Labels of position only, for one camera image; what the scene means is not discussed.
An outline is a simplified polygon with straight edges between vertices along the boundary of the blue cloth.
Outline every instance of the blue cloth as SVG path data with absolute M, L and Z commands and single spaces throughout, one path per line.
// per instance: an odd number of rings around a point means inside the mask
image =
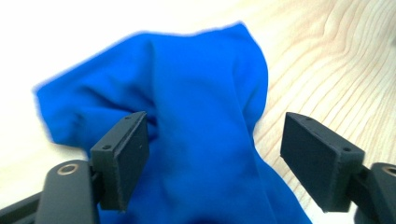
M 102 223 L 310 223 L 258 155 L 268 74 L 243 24 L 129 37 L 36 90 L 55 143 L 90 148 L 147 111 L 150 157 L 127 212 Z

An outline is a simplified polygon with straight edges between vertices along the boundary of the black mount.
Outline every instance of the black mount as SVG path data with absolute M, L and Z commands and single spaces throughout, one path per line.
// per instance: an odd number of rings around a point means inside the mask
M 396 224 L 396 166 L 362 165 L 364 151 L 309 117 L 287 113 L 281 157 L 324 212 L 358 207 L 356 223 Z

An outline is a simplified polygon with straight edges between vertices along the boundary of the black plastic part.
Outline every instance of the black plastic part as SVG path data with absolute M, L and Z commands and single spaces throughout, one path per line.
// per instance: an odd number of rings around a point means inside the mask
M 375 163 L 367 177 L 379 222 L 396 224 L 396 166 Z
M 34 223 L 39 199 L 40 193 L 37 193 L 0 210 L 0 223 Z
M 281 157 L 324 212 L 346 212 L 349 178 L 364 151 L 309 117 L 287 113 Z
M 367 185 L 367 176 L 370 174 L 370 170 L 365 166 L 362 166 L 361 172 L 353 175 L 349 180 L 349 185 L 346 190 L 346 196 L 359 207 L 361 212 L 361 220 L 370 219 L 371 222 L 376 223 L 378 217 L 375 211 L 375 205 L 370 195 L 370 190 Z
M 121 119 L 91 149 L 92 167 L 102 174 L 106 210 L 126 210 L 134 187 L 149 157 L 146 112 Z
M 35 216 L 35 224 L 98 223 L 87 161 L 67 161 L 52 168 Z

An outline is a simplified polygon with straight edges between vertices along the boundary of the light wood surface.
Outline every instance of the light wood surface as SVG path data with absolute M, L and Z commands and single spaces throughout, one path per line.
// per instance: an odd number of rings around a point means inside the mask
M 191 34 L 236 21 L 245 23 L 269 65 L 257 149 L 314 223 L 353 223 L 353 207 L 323 214 L 279 158 L 284 116 L 291 111 L 322 122 L 364 149 L 366 166 L 396 163 L 394 0 L 1 2 L 0 208 L 39 192 L 54 165 L 85 158 L 50 142 L 34 85 L 136 32 Z

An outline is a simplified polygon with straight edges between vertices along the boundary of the table surface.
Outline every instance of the table surface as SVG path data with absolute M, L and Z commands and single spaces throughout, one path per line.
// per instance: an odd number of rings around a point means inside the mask
M 366 151 L 364 164 L 396 163 L 396 2 L 377 1 L 5 1 L 0 3 L 0 208 L 39 192 L 47 171 L 84 159 L 52 144 L 32 89 L 136 32 L 192 34 L 242 21 L 269 66 L 256 147 L 314 223 L 323 214 L 279 158 L 287 111 L 322 122 Z

